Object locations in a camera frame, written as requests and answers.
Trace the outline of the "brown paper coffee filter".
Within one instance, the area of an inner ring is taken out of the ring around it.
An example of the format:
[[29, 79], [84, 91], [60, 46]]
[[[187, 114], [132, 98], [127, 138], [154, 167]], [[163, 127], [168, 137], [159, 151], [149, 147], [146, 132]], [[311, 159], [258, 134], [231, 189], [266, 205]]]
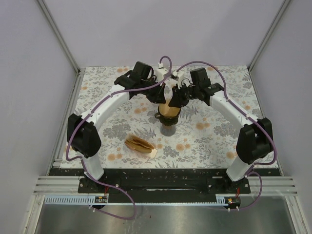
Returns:
[[167, 118], [176, 117], [179, 115], [180, 108], [177, 107], [169, 107], [170, 100], [166, 100], [165, 104], [159, 104], [158, 111], [161, 115]]

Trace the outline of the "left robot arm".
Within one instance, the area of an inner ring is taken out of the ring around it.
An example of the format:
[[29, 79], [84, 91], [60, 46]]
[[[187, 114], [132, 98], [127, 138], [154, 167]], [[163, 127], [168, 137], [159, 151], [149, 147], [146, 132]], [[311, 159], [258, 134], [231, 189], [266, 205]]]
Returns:
[[138, 61], [134, 68], [119, 76], [111, 89], [93, 107], [80, 115], [71, 114], [67, 123], [68, 149], [79, 152], [85, 174], [90, 178], [89, 187], [96, 193], [105, 189], [106, 181], [101, 178], [104, 169], [100, 164], [98, 152], [101, 148], [99, 130], [121, 105], [132, 97], [143, 94], [151, 103], [165, 103], [165, 81], [171, 69], [163, 64], [158, 69]]

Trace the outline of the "green glass dripper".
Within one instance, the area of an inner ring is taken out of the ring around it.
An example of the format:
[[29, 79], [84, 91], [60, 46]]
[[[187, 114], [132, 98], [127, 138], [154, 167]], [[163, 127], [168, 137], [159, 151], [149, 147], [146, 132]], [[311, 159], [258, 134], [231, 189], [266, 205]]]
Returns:
[[177, 108], [172, 115], [163, 115], [158, 108], [158, 112], [155, 114], [155, 118], [159, 120], [164, 126], [173, 126], [178, 123], [179, 114], [181, 112], [180, 108]]

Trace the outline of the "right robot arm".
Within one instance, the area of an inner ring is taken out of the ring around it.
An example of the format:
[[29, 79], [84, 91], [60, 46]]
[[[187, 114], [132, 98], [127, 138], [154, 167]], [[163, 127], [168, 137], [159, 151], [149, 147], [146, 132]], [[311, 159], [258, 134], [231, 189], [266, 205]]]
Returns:
[[239, 188], [239, 180], [246, 177], [256, 162], [274, 151], [272, 123], [267, 118], [260, 119], [245, 113], [226, 94], [225, 86], [211, 83], [204, 68], [190, 72], [187, 81], [182, 71], [173, 71], [171, 77], [177, 79], [172, 88], [170, 107], [181, 108], [190, 100], [200, 100], [221, 113], [238, 131], [237, 157], [227, 169], [227, 178], [222, 180], [223, 190], [233, 193]]

